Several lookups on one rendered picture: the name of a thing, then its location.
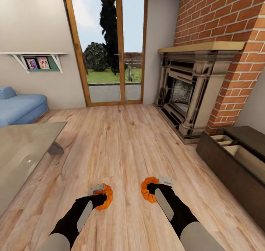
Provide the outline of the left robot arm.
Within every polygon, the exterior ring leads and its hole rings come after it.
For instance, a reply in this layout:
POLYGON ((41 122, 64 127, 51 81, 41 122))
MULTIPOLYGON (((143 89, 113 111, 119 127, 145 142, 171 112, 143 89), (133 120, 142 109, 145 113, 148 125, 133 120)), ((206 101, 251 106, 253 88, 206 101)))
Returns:
POLYGON ((107 200, 107 195, 95 195, 95 192, 104 189, 104 184, 89 187, 88 196, 75 200, 72 208, 58 221, 55 229, 36 251, 70 251, 92 209, 107 200))

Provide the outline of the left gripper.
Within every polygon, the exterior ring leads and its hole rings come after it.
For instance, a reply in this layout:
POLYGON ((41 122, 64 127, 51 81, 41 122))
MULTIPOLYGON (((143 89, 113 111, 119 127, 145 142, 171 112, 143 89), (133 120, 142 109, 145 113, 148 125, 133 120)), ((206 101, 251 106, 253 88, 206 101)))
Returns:
POLYGON ((107 195, 103 195, 103 194, 93 195, 93 196, 90 196, 90 198, 93 198, 93 200, 94 200, 93 209, 95 209, 95 207, 104 204, 104 202, 107 200, 107 195))

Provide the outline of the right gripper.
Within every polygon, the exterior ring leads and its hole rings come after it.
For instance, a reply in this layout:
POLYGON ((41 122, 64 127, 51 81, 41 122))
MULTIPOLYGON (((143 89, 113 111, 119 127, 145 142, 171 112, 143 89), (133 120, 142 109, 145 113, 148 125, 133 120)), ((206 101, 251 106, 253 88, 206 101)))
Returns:
POLYGON ((155 194, 155 190, 160 186, 160 184, 150 183, 147 185, 147 190, 149 190, 150 194, 155 194))

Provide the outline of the pumpkin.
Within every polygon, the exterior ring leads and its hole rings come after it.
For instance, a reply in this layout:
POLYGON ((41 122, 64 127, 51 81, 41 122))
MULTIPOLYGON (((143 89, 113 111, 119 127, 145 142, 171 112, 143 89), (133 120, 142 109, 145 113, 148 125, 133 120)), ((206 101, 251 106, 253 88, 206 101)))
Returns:
POLYGON ((159 180, 156 179, 155 177, 150 177, 150 178, 146 178, 142 184, 141 184, 141 193, 144 197, 145 200, 151 202, 151 203, 157 203, 157 200, 155 198, 155 195, 154 194, 150 194, 149 193, 149 190, 147 190, 147 185, 150 184, 150 183, 154 183, 154 184, 158 184, 159 180))
POLYGON ((103 209, 107 209, 113 200, 113 190, 111 189, 111 187, 109 185, 106 185, 105 183, 103 183, 103 184, 105 185, 105 189, 95 192, 95 195, 99 195, 99 194, 107 195, 107 200, 104 202, 104 204, 95 207, 95 209, 97 209, 99 211, 101 211, 103 209))

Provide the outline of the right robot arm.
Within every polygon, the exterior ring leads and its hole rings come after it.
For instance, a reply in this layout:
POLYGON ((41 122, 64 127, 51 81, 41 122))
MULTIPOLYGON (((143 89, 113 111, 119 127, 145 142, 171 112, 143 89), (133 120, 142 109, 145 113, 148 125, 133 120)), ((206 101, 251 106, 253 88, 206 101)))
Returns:
POLYGON ((150 183, 147 190, 154 194, 167 219, 174 228, 185 251, 226 251, 191 213, 189 207, 175 195, 174 179, 159 176, 158 184, 150 183))

